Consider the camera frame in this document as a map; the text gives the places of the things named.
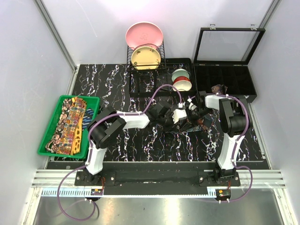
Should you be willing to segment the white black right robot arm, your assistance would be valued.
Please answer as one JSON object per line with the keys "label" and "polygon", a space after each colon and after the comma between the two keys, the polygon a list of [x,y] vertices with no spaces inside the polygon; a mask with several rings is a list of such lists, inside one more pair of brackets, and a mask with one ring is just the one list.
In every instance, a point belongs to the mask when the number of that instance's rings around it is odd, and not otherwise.
{"label": "white black right robot arm", "polygon": [[236,159],[240,145],[253,122],[245,96],[229,96],[198,92],[187,100],[187,115],[190,122],[202,119],[211,110],[219,111],[220,125],[224,133],[221,153],[213,169],[214,183],[223,186],[236,174]]}

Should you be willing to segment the navy floral tie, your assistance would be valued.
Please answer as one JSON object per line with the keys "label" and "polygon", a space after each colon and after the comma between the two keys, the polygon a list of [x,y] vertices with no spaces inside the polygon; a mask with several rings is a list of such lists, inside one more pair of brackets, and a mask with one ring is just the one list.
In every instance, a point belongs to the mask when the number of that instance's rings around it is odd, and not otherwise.
{"label": "navy floral tie", "polygon": [[204,116],[198,120],[190,121],[188,118],[180,120],[177,124],[171,128],[171,132],[183,133],[183,132],[198,132],[208,130],[213,123],[210,117]]}

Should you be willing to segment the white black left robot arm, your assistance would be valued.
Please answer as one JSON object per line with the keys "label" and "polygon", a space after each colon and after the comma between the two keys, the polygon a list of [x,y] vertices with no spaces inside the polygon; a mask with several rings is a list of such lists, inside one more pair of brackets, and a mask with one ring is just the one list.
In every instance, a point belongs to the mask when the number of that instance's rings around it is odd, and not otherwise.
{"label": "white black left robot arm", "polygon": [[179,115],[167,103],[157,103],[144,111],[121,112],[113,107],[105,108],[88,126],[89,153],[85,163],[85,180],[92,186],[101,181],[103,161],[108,147],[125,129],[144,129],[148,125],[173,128]]}

